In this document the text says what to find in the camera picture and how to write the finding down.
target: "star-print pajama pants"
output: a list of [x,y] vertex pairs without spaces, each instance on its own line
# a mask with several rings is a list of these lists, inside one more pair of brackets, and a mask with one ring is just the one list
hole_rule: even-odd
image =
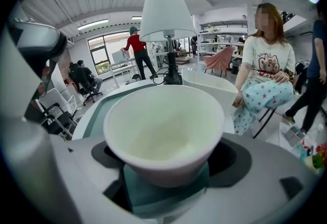
[[293,86],[290,82],[261,83],[248,77],[241,88],[241,93],[244,104],[235,111],[233,120],[235,133],[238,135],[243,135],[262,109],[274,109],[288,102],[293,94]]

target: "person in red shirt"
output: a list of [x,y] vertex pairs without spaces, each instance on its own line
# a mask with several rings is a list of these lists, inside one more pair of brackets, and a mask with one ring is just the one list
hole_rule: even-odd
[[147,50],[144,48],[146,46],[145,42],[141,42],[139,40],[139,35],[138,35],[138,30],[135,26],[132,26],[129,29],[130,37],[127,39],[127,45],[126,47],[121,48],[121,50],[128,51],[129,46],[133,47],[134,51],[134,57],[136,64],[138,66],[139,72],[141,74],[142,80],[145,80],[145,75],[144,75],[144,68],[143,68],[143,61],[147,65],[147,67],[150,69],[152,76],[150,76],[150,79],[153,79],[156,76],[156,72],[152,66],[151,60],[149,58]]

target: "long brown hair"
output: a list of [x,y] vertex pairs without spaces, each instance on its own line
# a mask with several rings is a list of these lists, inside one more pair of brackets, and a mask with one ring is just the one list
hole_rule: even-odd
[[[256,8],[256,14],[255,17],[258,17],[258,12],[260,9],[264,8],[267,12],[269,17],[273,16],[275,25],[274,25],[274,34],[275,34],[275,42],[279,42],[280,44],[286,44],[287,40],[284,37],[284,28],[283,28],[283,21],[280,16],[280,14],[277,11],[276,6],[270,4],[270,3],[263,3],[258,5]],[[256,33],[252,34],[254,37],[262,37],[263,36],[263,31],[261,31],[259,28]]]

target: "hand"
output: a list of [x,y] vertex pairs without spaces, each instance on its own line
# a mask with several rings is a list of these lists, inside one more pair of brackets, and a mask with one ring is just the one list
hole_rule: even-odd
[[288,82],[290,80],[288,75],[286,73],[284,73],[283,71],[279,71],[278,73],[276,73],[274,75],[274,79],[275,79],[276,83],[284,83],[284,82]]
[[238,108],[239,106],[242,106],[243,105],[243,95],[242,93],[239,91],[239,93],[237,94],[236,98],[235,98],[235,101],[233,103],[233,106],[235,108]]
[[324,85],[326,83],[326,80],[327,80],[326,76],[327,76],[326,75],[326,70],[325,69],[320,69],[319,79],[320,79],[320,82],[322,83],[322,85]]

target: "white ceramic bowl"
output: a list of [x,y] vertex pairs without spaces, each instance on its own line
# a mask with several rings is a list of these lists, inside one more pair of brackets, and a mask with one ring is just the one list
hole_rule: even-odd
[[138,174],[161,187],[195,179],[221,138],[224,113],[208,93],[164,85],[133,92],[104,120],[108,146]]
[[228,80],[198,71],[183,69],[182,80],[183,85],[198,88],[212,95],[226,114],[229,113],[239,92]]

